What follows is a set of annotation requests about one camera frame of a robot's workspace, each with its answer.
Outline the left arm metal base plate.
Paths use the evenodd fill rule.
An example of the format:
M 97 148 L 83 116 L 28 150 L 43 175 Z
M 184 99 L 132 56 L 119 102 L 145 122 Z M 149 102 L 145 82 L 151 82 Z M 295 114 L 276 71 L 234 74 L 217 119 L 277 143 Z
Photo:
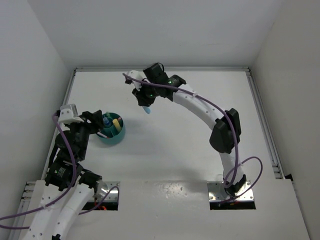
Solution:
M 97 185 L 97 191 L 94 195 L 99 201 L 107 195 L 105 202 L 116 202 L 118 200 L 118 189 L 120 189 L 119 181 L 100 181 Z

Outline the red pen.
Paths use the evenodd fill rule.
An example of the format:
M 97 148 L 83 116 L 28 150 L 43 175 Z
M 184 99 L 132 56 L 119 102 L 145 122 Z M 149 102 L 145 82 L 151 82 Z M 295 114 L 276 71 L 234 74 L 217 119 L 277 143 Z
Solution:
M 101 132 L 97 132 L 97 135 L 102 138 L 108 139 L 108 137 L 106 135 L 102 134 Z

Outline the yellow highlighter marker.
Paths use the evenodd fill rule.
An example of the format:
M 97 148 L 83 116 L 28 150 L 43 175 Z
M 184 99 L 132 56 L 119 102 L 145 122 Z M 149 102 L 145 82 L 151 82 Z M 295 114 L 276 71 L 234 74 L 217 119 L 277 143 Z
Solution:
M 118 119 L 117 118 L 113 119 L 112 123 L 113 123 L 115 129 L 120 133 L 122 131 L 122 127 L 121 127 Z

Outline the clear blue spray bottle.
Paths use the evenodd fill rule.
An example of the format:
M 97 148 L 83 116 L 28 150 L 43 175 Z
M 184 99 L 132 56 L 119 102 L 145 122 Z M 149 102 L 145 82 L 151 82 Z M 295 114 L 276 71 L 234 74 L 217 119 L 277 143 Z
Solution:
M 108 117 L 104 117 L 102 120 L 104 128 L 110 128 L 112 126 L 112 121 L 110 121 Z

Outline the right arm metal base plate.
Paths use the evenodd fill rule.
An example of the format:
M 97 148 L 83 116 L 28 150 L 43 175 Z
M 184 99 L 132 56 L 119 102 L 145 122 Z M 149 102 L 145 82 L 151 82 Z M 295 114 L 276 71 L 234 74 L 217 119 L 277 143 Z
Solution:
M 210 203 L 252 202 L 255 199 L 250 181 L 246 181 L 234 195 L 231 194 L 230 188 L 224 188 L 222 181 L 207 182 L 207 189 Z

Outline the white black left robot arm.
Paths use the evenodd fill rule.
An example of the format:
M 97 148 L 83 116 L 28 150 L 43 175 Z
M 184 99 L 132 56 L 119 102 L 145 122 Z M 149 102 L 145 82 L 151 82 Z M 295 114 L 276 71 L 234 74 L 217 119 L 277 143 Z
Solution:
M 25 240 L 64 240 L 102 177 L 80 165 L 86 157 L 90 135 L 104 125 L 102 111 L 78 114 L 72 105 L 52 117 L 59 131 L 45 176 L 39 208 L 23 237 Z

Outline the blue highlighter marker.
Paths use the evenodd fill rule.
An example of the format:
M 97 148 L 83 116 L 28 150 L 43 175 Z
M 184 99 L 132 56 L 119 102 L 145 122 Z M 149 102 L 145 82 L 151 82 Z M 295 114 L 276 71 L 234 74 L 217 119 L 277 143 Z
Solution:
M 151 113 L 151 109 L 148 106 L 142 106 L 142 108 L 147 114 Z

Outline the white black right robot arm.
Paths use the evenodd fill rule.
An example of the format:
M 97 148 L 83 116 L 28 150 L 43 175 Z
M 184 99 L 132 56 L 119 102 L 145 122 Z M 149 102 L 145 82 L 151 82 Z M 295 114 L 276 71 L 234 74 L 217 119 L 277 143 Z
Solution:
M 223 166 L 224 189 L 234 197 L 247 180 L 239 160 L 242 130 L 238 111 L 234 108 L 223 110 L 211 103 L 182 77 L 168 76 L 161 63 L 154 63 L 143 71 L 128 71 L 125 83 L 134 85 L 132 94 L 145 112 L 150 111 L 157 97 L 162 97 L 186 108 L 209 127 L 209 143 L 219 153 Z

